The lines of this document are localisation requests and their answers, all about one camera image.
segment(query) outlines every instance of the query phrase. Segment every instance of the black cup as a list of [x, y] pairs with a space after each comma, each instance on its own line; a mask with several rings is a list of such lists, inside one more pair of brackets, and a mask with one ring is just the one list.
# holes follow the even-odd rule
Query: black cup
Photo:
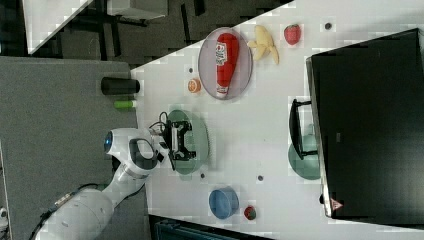
[[133, 79], [104, 77], [101, 88], [104, 95], [133, 94], [140, 91], [140, 83]]

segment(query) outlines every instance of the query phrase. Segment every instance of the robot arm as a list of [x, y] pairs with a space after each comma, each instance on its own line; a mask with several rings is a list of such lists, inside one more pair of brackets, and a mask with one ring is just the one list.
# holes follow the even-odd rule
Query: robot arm
[[140, 190], [157, 162], [163, 159], [162, 154], [167, 154], [159, 141], [155, 142], [148, 130], [110, 131], [105, 139], [105, 152], [121, 162], [111, 183], [103, 191], [84, 189], [65, 198], [65, 203], [48, 218], [35, 239], [96, 238], [108, 224], [114, 208]]

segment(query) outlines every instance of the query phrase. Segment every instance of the red ketchup bottle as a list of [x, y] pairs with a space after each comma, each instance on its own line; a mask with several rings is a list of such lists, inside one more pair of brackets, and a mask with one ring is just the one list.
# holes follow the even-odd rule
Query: red ketchup bottle
[[225, 98], [236, 68], [239, 43], [231, 33], [219, 35], [216, 43], [216, 96]]

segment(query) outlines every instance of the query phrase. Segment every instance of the white plate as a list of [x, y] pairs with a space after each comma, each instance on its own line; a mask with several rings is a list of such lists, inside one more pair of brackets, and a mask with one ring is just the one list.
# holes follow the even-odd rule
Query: white plate
[[[231, 79], [227, 96], [223, 99], [216, 97], [216, 55], [215, 48], [218, 37], [223, 33], [231, 33], [239, 40], [239, 56], [236, 69]], [[218, 28], [211, 32], [203, 42], [199, 53], [199, 77], [205, 90], [212, 97], [228, 100], [240, 96], [250, 81], [252, 73], [252, 53], [240, 33], [231, 28]]]

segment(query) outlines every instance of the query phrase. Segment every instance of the blue cup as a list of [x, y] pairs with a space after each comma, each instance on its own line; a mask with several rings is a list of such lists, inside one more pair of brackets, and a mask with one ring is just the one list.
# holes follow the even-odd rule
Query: blue cup
[[213, 190], [209, 195], [209, 207], [215, 217], [229, 218], [239, 208], [236, 192], [230, 187]]

